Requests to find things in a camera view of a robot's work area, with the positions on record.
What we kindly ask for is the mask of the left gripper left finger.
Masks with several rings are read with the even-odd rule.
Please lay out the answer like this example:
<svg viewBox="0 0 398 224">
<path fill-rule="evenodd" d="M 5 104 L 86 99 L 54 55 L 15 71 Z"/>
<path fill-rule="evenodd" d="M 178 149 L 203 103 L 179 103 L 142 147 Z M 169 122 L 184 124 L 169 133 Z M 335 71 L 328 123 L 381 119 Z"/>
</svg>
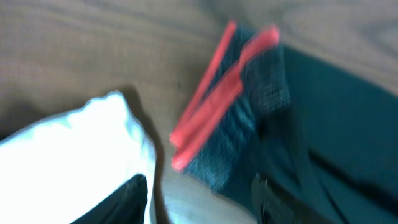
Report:
<svg viewBox="0 0 398 224">
<path fill-rule="evenodd" d="M 136 174 L 71 224 L 143 224 L 147 194 L 145 176 Z"/>
</svg>

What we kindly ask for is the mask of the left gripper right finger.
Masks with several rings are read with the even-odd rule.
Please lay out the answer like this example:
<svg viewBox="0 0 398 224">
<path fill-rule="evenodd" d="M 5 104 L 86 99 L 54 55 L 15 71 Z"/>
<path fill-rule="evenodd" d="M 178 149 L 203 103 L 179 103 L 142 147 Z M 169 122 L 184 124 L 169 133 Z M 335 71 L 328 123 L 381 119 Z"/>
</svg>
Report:
<svg viewBox="0 0 398 224">
<path fill-rule="evenodd" d="M 252 180 L 251 193 L 261 224 L 330 224 L 328 219 L 263 173 L 257 173 Z"/>
</svg>

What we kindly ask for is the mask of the black leggings with red waistband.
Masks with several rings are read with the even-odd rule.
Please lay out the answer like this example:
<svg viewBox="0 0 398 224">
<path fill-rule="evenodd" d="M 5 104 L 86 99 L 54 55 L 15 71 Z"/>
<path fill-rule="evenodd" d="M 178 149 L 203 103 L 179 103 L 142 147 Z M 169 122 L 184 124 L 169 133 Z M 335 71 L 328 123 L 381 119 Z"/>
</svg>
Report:
<svg viewBox="0 0 398 224">
<path fill-rule="evenodd" d="M 256 216 L 272 178 L 330 223 L 397 222 L 397 97 L 229 22 L 170 134 L 172 167 Z"/>
</svg>

